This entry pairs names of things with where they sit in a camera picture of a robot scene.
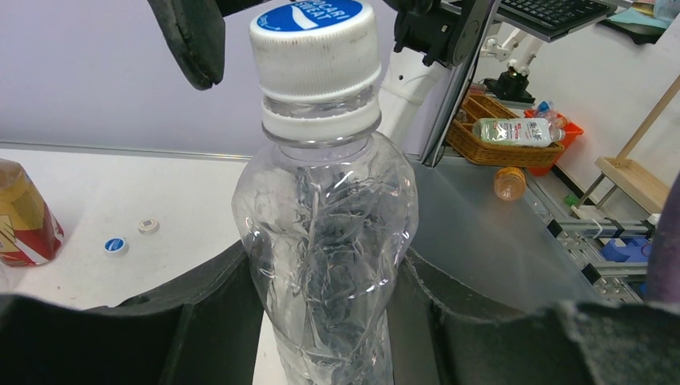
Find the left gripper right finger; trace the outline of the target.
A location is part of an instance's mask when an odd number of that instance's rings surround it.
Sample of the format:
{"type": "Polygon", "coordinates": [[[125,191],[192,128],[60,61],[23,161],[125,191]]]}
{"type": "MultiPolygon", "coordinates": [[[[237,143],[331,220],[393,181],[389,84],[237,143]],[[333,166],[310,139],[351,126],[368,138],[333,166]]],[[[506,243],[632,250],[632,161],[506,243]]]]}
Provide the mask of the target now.
{"type": "Polygon", "coordinates": [[[407,251],[387,307],[397,384],[676,384],[679,308],[496,302],[407,251]]]}

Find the clear plastic bottle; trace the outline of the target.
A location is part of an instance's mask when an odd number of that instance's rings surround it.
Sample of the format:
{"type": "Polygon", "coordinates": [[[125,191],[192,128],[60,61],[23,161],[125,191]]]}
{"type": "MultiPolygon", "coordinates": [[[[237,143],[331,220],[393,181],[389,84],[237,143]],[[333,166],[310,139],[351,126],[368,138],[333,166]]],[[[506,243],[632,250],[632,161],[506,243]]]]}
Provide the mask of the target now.
{"type": "Polygon", "coordinates": [[[245,166],[232,211],[290,384],[390,384],[387,303],[419,221],[415,174],[378,132],[372,88],[326,103],[266,99],[348,136],[274,134],[245,166]]]}

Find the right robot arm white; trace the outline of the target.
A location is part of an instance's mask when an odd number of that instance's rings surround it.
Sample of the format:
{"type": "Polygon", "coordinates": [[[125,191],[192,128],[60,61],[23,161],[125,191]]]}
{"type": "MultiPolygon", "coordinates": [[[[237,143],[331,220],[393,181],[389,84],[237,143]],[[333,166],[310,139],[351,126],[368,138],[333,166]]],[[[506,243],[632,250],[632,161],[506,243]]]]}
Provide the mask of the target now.
{"type": "Polygon", "coordinates": [[[387,68],[365,1],[293,1],[249,24],[268,137],[317,147],[379,131],[399,144],[439,78],[479,50],[495,1],[392,1],[387,68]]]}

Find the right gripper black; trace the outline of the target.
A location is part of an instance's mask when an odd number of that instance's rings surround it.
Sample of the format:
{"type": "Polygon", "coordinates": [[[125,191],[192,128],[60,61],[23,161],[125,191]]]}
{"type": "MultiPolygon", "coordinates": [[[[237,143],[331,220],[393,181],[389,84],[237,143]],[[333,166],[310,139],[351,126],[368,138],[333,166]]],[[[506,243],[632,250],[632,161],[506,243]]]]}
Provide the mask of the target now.
{"type": "Polygon", "coordinates": [[[494,21],[499,1],[388,0],[397,12],[393,52],[405,49],[423,55],[426,66],[461,64],[479,48],[494,21]]]}

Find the blue white bottle cap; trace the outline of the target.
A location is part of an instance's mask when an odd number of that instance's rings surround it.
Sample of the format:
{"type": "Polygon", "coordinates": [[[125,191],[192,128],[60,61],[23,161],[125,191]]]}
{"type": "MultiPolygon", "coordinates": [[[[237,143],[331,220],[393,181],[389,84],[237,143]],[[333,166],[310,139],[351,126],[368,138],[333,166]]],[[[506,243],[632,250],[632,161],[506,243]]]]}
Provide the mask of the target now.
{"type": "Polygon", "coordinates": [[[354,95],[381,73],[374,8],[365,1],[300,1],[249,24],[260,87],[286,103],[354,95]]]}

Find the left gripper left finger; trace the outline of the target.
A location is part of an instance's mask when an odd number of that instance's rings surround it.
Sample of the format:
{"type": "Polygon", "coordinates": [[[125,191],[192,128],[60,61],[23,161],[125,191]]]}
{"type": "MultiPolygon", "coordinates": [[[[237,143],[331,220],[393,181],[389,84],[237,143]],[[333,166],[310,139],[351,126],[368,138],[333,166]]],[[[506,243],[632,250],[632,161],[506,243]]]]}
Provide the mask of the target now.
{"type": "Polygon", "coordinates": [[[1,297],[4,384],[250,384],[263,307],[240,242],[118,306],[1,297]]]}

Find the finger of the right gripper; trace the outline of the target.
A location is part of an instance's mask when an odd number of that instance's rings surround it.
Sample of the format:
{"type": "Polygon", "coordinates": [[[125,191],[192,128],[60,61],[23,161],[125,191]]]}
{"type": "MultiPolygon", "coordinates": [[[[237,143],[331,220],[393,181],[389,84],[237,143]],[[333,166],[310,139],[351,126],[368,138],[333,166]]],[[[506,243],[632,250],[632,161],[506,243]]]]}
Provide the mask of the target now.
{"type": "Polygon", "coordinates": [[[149,0],[184,77],[199,91],[220,83],[225,70],[225,18],[258,0],[149,0]]]}

